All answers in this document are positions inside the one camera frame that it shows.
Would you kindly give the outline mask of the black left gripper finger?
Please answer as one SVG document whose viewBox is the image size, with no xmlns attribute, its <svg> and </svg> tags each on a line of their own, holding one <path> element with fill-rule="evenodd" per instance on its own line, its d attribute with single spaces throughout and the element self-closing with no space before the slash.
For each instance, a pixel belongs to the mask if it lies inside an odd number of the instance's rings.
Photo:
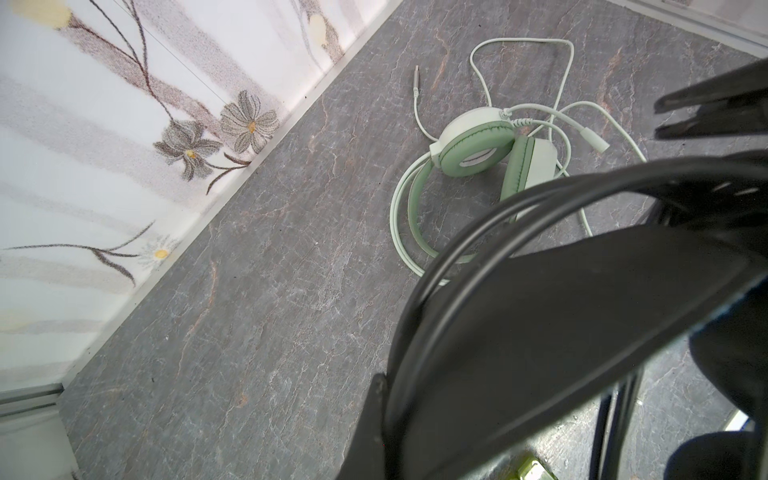
<svg viewBox="0 0 768 480">
<path fill-rule="evenodd" d="M 383 419 L 388 393 L 386 376 L 383 373 L 375 374 L 349 449 L 336 476 L 338 480 L 384 480 L 387 478 Z"/>
</svg>

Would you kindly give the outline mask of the mint green headphones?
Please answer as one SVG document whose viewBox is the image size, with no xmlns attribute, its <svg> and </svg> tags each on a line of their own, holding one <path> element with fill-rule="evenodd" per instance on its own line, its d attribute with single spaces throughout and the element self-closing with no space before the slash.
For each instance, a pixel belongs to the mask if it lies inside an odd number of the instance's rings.
<svg viewBox="0 0 768 480">
<path fill-rule="evenodd" d="M 400 204 L 407 201 L 406 219 L 417 245 L 430 258 L 438 251 L 421 233 L 418 218 L 422 192 L 433 171 L 464 178 L 483 173 L 504 162 L 506 170 L 501 201 L 526 189 L 546 183 L 560 171 L 558 153 L 552 141 L 525 135 L 526 127 L 546 127 L 557 133 L 571 153 L 570 140 L 556 125 L 538 119 L 511 119 L 503 110 L 481 107 L 450 122 L 429 146 L 429 151 L 414 161 L 395 187 L 389 209 L 389 229 L 395 250 L 403 263 L 417 276 L 424 269 L 409 255 L 400 235 Z"/>
</svg>

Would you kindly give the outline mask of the black blue headphones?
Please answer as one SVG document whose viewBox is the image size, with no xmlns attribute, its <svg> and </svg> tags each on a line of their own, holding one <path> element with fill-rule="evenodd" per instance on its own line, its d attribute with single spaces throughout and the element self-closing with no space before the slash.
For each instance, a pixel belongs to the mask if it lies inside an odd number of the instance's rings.
<svg viewBox="0 0 768 480">
<path fill-rule="evenodd" d="M 617 472 L 647 360 L 767 285 L 767 154 L 559 180 L 474 221 L 417 284 L 390 351 L 386 473 L 457 477 L 618 387 Z"/>
</svg>

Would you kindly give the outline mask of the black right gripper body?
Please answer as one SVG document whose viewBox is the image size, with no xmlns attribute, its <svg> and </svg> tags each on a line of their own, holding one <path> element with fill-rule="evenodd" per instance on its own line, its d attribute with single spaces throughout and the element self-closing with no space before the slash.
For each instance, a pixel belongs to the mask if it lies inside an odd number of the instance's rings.
<svg viewBox="0 0 768 480">
<path fill-rule="evenodd" d="M 654 103 L 657 114 L 695 107 L 695 115 L 658 127 L 658 140 L 752 136 L 767 132 L 765 58 L 667 94 Z"/>
</svg>

